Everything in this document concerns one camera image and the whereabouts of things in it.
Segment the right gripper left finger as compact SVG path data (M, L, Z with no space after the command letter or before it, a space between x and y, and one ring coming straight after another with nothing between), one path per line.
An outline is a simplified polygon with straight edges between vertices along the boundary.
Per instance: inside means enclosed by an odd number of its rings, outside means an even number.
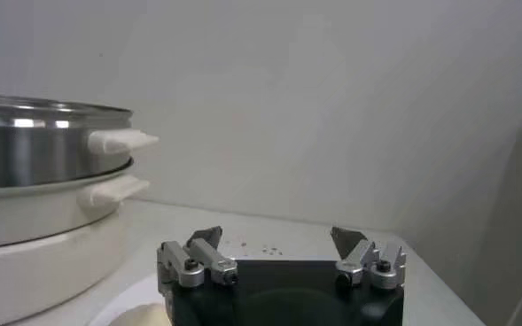
M203 285L206 275L213 283L232 286L238 282L238 264L218 251L222 227L195 231L181 245L163 242L157 249L158 291L166 295L175 285L195 289Z

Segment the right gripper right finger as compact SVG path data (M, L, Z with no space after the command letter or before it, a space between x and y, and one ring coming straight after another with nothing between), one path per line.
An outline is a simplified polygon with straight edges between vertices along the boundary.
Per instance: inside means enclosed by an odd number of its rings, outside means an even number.
M380 250L362 232L340 227L331 228L331 238L340 257L335 263L340 288L354 288L363 281L381 291L404 286L407 255L401 245L388 243Z

